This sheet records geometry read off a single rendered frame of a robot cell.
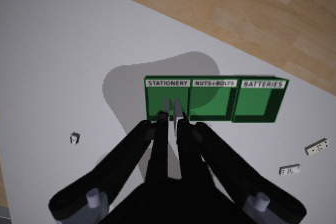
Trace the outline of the green three-compartment bin rack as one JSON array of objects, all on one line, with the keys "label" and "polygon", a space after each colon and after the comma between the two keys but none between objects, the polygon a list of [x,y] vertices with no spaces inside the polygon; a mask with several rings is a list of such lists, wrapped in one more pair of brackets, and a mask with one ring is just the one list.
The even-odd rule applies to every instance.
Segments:
[{"label": "green three-compartment bin rack", "polygon": [[275,76],[146,76],[146,113],[149,121],[157,121],[169,99],[173,121],[175,99],[188,121],[275,123],[289,81]]}]

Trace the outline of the white domino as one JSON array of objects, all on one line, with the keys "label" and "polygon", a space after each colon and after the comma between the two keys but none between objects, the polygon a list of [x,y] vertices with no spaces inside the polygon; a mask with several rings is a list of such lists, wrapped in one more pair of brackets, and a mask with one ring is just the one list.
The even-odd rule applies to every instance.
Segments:
[{"label": "white domino", "polygon": [[312,155],[314,153],[317,153],[325,148],[329,147],[328,140],[326,138],[323,138],[307,147],[305,147],[305,151],[307,155]]},{"label": "white domino", "polygon": [[283,166],[279,169],[279,175],[288,175],[293,173],[299,173],[301,165],[295,164],[295,165],[289,165],[289,166]]}]

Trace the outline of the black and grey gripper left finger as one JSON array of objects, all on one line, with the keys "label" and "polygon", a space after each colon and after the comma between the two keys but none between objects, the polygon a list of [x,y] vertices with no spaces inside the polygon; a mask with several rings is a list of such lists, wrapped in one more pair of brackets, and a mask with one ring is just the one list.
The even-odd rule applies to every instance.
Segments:
[{"label": "black and grey gripper left finger", "polygon": [[57,224],[98,224],[153,141],[136,224],[167,224],[169,99],[157,122],[140,121],[89,173],[57,192],[49,210]]}]

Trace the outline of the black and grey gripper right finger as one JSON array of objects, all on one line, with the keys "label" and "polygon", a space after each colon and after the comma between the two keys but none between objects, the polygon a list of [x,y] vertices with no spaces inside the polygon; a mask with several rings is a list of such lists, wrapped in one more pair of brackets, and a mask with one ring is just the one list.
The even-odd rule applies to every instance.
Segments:
[{"label": "black and grey gripper right finger", "polygon": [[189,177],[197,224],[232,224],[209,167],[256,223],[299,224],[306,216],[298,199],[261,176],[207,124],[190,124],[175,99],[173,121],[181,178]]}]

